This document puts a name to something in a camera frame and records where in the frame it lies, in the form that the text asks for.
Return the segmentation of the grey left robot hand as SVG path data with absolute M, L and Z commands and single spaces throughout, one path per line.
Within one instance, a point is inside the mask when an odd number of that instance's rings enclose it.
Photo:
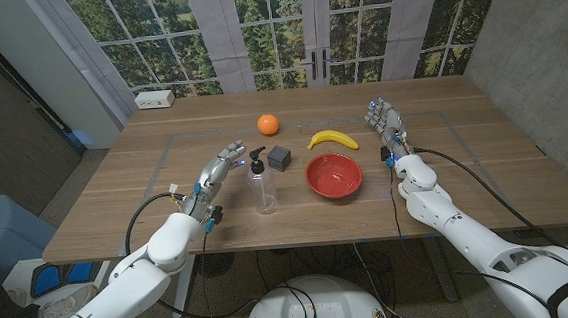
M 195 181 L 192 193 L 183 203 L 182 212 L 200 223 L 204 222 L 212 212 L 211 202 L 220 191 L 226 176 L 230 170 L 241 165 L 238 159 L 245 150 L 243 141 L 237 140 L 209 161 Z

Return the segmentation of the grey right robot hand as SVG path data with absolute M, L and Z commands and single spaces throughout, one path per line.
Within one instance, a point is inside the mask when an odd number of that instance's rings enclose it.
M 370 102 L 368 106 L 364 119 L 380 134 L 382 145 L 389 151 L 389 155 L 402 158 L 412 154 L 413 148 L 408 143 L 406 127 L 395 107 L 382 97 Z

